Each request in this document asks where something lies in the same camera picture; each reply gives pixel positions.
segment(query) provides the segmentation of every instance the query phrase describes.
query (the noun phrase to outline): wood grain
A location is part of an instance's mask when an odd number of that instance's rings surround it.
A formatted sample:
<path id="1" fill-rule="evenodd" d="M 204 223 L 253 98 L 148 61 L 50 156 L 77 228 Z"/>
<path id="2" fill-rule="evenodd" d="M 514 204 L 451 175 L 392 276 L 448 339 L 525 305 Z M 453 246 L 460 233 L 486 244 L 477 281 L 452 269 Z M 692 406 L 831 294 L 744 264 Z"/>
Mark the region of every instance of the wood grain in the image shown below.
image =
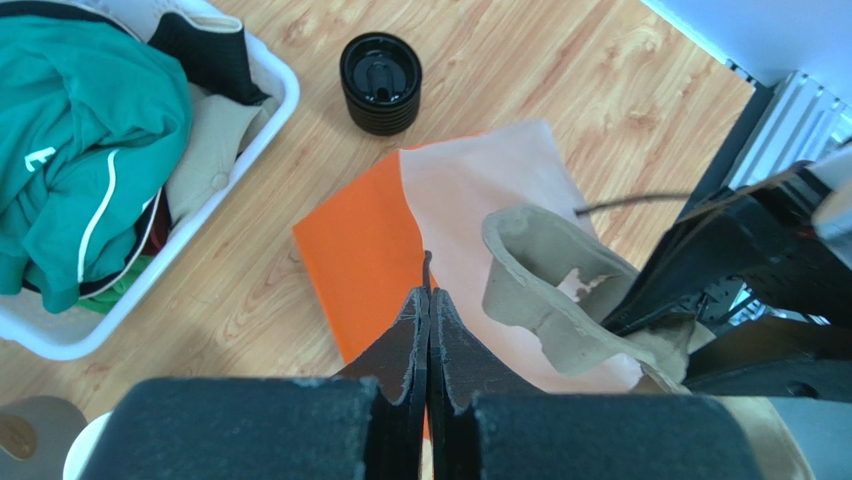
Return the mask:
<path id="1" fill-rule="evenodd" d="M 294 68 L 299 109 L 97 352 L 56 363 L 0 343 L 0 404 L 58 395 L 92 419 L 156 376 L 333 373 L 340 359 L 291 228 L 373 162 L 543 117 L 590 202 L 689 190 L 751 94 L 638 0 L 214 3 Z M 424 66 L 420 117 L 393 138 L 359 131 L 340 91 L 340 52 L 371 30 L 406 39 Z M 595 224 L 641 265 L 679 209 L 625 208 Z"/>

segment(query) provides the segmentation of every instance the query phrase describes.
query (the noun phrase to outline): black wire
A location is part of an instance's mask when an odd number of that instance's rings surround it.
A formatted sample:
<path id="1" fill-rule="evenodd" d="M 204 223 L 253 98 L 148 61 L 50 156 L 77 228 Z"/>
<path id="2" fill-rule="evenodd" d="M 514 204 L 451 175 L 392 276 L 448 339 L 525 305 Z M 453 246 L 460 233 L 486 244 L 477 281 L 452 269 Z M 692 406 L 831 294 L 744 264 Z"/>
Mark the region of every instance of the black wire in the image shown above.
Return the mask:
<path id="1" fill-rule="evenodd" d="M 611 208 L 623 207 L 634 203 L 647 202 L 671 202 L 675 200 L 689 200 L 690 193 L 686 192 L 659 192 L 659 193 L 643 193 L 641 195 L 631 195 L 629 197 L 608 200 L 606 202 L 596 203 L 583 208 L 575 208 L 574 213 L 578 217 L 589 215 L 599 210 L 609 210 Z"/>

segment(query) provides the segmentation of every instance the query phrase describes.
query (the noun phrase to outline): white piping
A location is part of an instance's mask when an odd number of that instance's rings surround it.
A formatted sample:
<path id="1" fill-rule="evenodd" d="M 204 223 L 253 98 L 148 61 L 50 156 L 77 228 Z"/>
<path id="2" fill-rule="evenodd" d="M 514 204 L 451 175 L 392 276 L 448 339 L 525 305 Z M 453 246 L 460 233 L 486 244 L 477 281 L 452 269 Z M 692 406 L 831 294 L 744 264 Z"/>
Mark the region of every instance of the white piping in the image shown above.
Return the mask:
<path id="1" fill-rule="evenodd" d="M 112 194 L 115 192 L 115 154 L 118 153 L 118 149 L 115 149 L 109 152 L 109 156 L 107 157 L 107 169 L 109 170 L 109 187 L 107 187 L 107 193 L 104 195 L 104 199 L 101 200 L 101 204 L 98 209 L 95 211 L 95 215 L 89 220 L 89 224 L 86 225 L 86 230 L 83 232 L 83 239 L 80 241 L 80 252 L 77 256 L 77 282 L 83 283 L 83 272 L 86 270 L 86 250 L 89 248 L 89 241 L 92 239 L 92 232 L 95 230 L 98 222 L 101 220 L 101 217 L 104 215 L 106 211 L 106 207 L 109 205 L 109 201 L 112 199 Z"/>

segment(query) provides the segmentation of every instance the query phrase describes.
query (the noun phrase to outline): white plastic basket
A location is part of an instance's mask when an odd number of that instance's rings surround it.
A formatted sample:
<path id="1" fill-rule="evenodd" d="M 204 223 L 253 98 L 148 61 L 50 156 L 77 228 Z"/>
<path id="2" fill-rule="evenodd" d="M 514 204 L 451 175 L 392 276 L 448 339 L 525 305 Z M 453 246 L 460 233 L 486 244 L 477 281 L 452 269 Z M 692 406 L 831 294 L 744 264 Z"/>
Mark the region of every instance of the white plastic basket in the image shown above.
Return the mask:
<path id="1" fill-rule="evenodd" d="M 181 10 L 193 15 L 220 12 L 203 0 L 71 0 L 109 14 L 147 41 L 159 19 L 167 11 Z M 269 52 L 254 36 L 247 34 L 251 73 L 260 89 L 281 101 L 269 123 L 237 159 L 228 186 L 201 208 L 155 257 L 130 290 L 106 316 L 74 307 L 59 315 L 47 313 L 41 297 L 23 291 L 16 296 L 0 296 L 0 337 L 13 340 L 51 360 L 73 360 L 98 348 L 145 296 L 154 282 L 189 243 L 234 185 L 293 114 L 299 102 L 299 82 L 284 62 Z"/>

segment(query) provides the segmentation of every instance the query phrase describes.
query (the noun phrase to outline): beige container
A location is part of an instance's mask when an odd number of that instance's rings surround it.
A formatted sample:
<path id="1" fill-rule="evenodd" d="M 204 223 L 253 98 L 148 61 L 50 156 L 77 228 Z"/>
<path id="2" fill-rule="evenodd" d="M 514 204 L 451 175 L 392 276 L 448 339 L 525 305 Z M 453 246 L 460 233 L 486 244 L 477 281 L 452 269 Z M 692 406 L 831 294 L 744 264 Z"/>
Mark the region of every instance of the beige container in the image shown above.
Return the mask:
<path id="1" fill-rule="evenodd" d="M 30 397 L 0 407 L 0 479 L 59 480 L 65 456 L 86 417 L 56 397 Z"/>

